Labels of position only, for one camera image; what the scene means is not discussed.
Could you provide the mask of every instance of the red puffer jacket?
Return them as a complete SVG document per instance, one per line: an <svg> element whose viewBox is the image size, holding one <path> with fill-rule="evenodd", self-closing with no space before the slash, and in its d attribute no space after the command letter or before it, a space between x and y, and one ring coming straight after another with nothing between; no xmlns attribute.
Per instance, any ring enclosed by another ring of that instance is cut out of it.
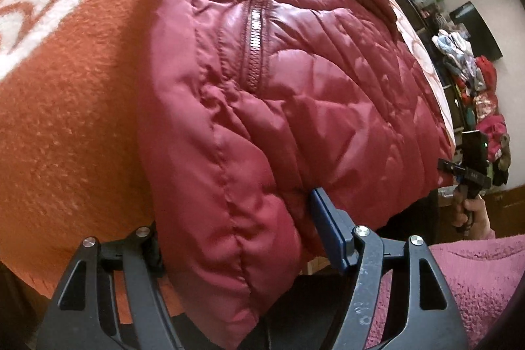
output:
<svg viewBox="0 0 525 350"><path fill-rule="evenodd" d="M388 0L160 0L141 156L188 316L235 348L322 254L322 186L372 228L437 187L445 125Z"/></svg>

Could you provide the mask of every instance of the pile of clothes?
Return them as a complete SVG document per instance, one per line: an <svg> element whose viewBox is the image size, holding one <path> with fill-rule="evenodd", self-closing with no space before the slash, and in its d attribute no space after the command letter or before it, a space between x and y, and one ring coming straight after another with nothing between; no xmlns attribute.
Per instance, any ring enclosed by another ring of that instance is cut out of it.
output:
<svg viewBox="0 0 525 350"><path fill-rule="evenodd" d="M498 108L494 65L483 55L474 58L471 44L457 32L439 30L432 41L445 55L443 64L458 86L463 104L471 107L475 114L476 130L487 135L493 184L506 184L509 178L510 137L505 118Z"/></svg>

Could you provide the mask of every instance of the white wall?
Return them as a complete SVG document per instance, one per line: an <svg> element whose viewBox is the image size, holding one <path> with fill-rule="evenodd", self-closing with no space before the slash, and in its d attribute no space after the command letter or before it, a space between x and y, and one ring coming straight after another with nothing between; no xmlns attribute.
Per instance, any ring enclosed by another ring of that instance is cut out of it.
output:
<svg viewBox="0 0 525 350"><path fill-rule="evenodd" d="M445 0L448 11L471 1L494 35L503 58L496 94L510 135L512 164L507 188L525 183L525 9L519 0Z"/></svg>

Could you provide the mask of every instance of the pink fuzzy fabric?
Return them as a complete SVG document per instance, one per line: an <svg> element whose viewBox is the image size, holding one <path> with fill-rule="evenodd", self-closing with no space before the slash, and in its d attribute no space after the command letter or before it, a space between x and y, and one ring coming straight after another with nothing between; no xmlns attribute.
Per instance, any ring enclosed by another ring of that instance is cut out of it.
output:
<svg viewBox="0 0 525 350"><path fill-rule="evenodd" d="M459 306L471 348L501 315L525 271L525 235L493 236L431 247ZM367 347L381 341L391 280L392 273L385 274Z"/></svg>

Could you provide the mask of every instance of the zipper trim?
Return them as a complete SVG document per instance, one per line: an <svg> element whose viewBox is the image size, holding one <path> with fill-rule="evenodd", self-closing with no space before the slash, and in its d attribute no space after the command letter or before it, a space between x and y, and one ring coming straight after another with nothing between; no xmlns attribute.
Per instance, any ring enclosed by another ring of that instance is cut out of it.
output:
<svg viewBox="0 0 525 350"><path fill-rule="evenodd" d="M251 0L246 27L246 46L242 69L245 73L244 84L250 93L259 88L263 67L263 40L266 31L266 3L268 0Z"/></svg>

